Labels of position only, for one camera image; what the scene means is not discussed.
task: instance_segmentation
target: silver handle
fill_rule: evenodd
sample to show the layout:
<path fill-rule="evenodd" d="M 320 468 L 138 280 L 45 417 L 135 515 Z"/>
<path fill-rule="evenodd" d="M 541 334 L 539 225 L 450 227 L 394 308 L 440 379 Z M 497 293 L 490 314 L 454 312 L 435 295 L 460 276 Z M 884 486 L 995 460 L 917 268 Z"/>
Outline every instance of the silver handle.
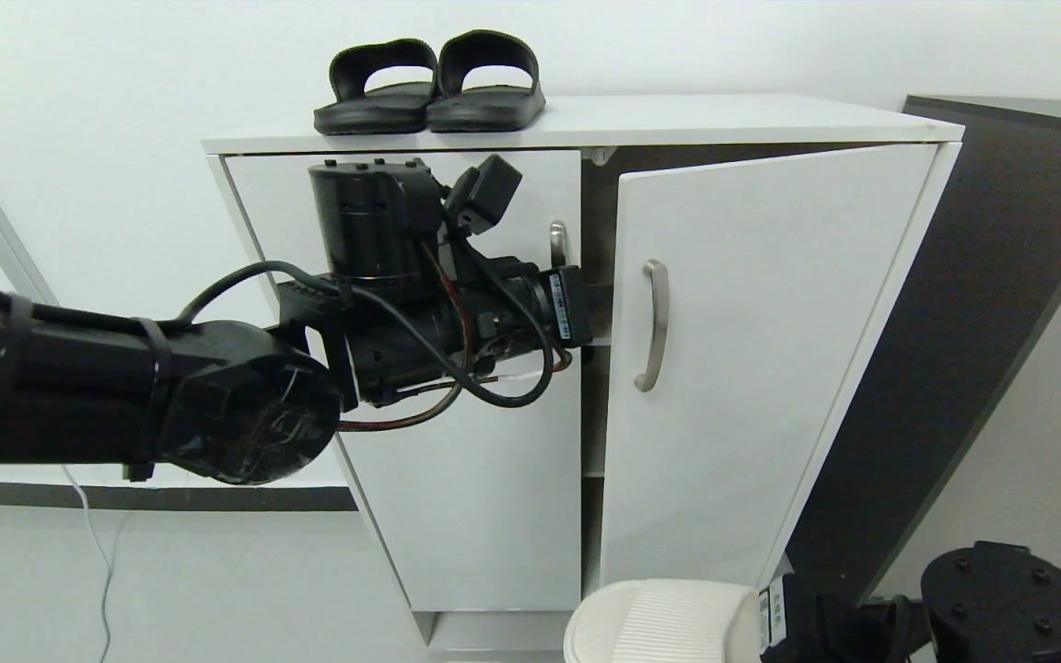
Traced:
<path fill-rule="evenodd" d="M 649 359 L 645 372 L 638 374 L 632 385 L 645 394 L 658 383 L 661 361 L 666 356 L 666 335 L 669 332 L 669 272 L 656 260 L 645 261 L 645 276 L 653 289 L 653 335 L 649 337 Z"/>
<path fill-rule="evenodd" d="M 568 264 L 568 227 L 562 221 L 551 222 L 551 267 Z"/>

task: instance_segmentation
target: cabinet top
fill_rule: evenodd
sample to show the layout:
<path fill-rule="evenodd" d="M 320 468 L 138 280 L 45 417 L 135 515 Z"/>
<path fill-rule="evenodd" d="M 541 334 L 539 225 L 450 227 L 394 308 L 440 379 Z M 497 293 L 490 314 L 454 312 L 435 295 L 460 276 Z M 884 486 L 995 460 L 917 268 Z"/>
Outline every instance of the cabinet top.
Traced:
<path fill-rule="evenodd" d="M 210 155 L 497 150 L 721 143 L 942 143 L 964 127 L 932 118 L 793 94 L 549 97 L 512 134 L 320 136 L 309 114 L 286 124 L 207 138 Z"/>

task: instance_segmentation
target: slide sandal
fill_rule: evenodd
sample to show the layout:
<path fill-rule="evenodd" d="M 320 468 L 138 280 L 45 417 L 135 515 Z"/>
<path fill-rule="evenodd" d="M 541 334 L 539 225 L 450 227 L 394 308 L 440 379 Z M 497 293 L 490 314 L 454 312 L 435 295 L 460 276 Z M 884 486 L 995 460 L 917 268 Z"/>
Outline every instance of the slide sandal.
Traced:
<path fill-rule="evenodd" d="M 324 136 L 415 134 L 424 129 L 424 109 L 436 98 L 436 81 L 397 83 L 366 91 L 366 80 L 388 67 L 428 67 L 436 53 L 418 38 L 367 43 L 333 56 L 330 87 L 336 102 L 313 110 L 313 128 Z"/>
<path fill-rule="evenodd" d="M 463 89 L 468 72 L 489 65 L 518 67 L 530 74 L 530 87 L 488 85 Z M 441 50 L 436 81 L 442 98 L 429 105 L 429 129 L 523 129 L 547 105 L 539 89 L 539 60 L 521 38 L 489 30 L 467 32 Z"/>

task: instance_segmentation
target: cabinet door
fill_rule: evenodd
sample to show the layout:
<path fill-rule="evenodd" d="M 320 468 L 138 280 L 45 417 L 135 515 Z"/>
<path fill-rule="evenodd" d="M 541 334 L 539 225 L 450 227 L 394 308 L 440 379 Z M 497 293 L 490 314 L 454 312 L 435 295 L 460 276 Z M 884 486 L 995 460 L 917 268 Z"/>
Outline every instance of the cabinet door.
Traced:
<path fill-rule="evenodd" d="M 782 526 L 799 516 L 793 499 L 813 485 L 810 458 L 833 441 L 825 420 L 848 405 L 842 379 L 863 372 L 851 360 L 880 291 L 901 284 L 888 269 L 918 246 L 918 227 L 903 240 L 935 152 L 889 145 L 620 178 L 602 582 L 767 582 Z M 901 242 L 911 255 L 897 257 Z M 660 282 L 646 261 L 665 265 L 669 320 L 643 391 Z"/>
<path fill-rule="evenodd" d="M 486 154 L 340 155 L 340 159 L 421 157 L 451 184 Z M 578 261 L 580 156 L 577 151 L 509 152 L 522 185 L 505 219 L 471 239 L 488 256 L 551 264 L 549 229 L 563 222 L 569 259 Z M 228 159 L 236 190 L 265 259 L 328 272 L 307 168 L 316 156 Z M 499 373 L 533 372 L 523 356 Z M 523 394 L 532 382 L 499 383 Z M 416 415 L 441 398 L 417 396 L 392 407 L 361 406 L 351 420 Z M 568 610 L 580 596 L 580 372 L 557 373 L 535 404 L 501 409 L 463 394 L 446 415 L 413 429 L 346 434 L 346 449 L 378 521 L 400 582 L 417 611 Z M 346 485 L 328 450 L 297 474 L 306 485 Z"/>

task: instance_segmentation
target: white cable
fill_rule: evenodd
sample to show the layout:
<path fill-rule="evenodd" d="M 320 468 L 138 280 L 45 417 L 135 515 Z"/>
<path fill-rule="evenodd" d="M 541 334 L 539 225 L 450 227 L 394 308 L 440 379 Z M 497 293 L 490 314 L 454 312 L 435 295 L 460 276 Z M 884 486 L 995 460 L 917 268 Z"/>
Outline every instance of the white cable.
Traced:
<path fill-rule="evenodd" d="M 541 368 L 539 370 L 527 370 L 526 373 L 493 374 L 493 378 L 497 378 L 495 382 L 537 381 L 540 374 L 542 374 Z"/>
<path fill-rule="evenodd" d="M 97 538 L 97 529 L 93 529 L 92 526 L 92 517 L 88 514 L 88 495 L 85 494 L 84 488 L 81 488 L 81 484 L 76 483 L 67 465 L 62 465 L 59 468 L 64 470 L 65 477 L 68 477 L 68 483 L 72 484 L 72 488 L 76 491 L 76 494 L 81 495 L 81 506 L 84 507 L 85 512 L 85 525 L 88 525 L 88 534 L 92 536 L 92 543 L 97 545 L 97 553 L 101 554 L 101 561 L 105 562 L 105 590 L 101 593 L 101 624 L 105 626 L 105 649 L 101 650 L 100 660 L 100 663 L 105 663 L 105 658 L 108 656 L 108 646 L 112 645 L 114 642 L 114 633 L 108 629 L 108 614 L 105 613 L 105 603 L 108 600 L 108 586 L 114 581 L 114 563 L 109 561 L 108 555 L 105 555 L 105 546 L 101 545 L 101 539 Z"/>

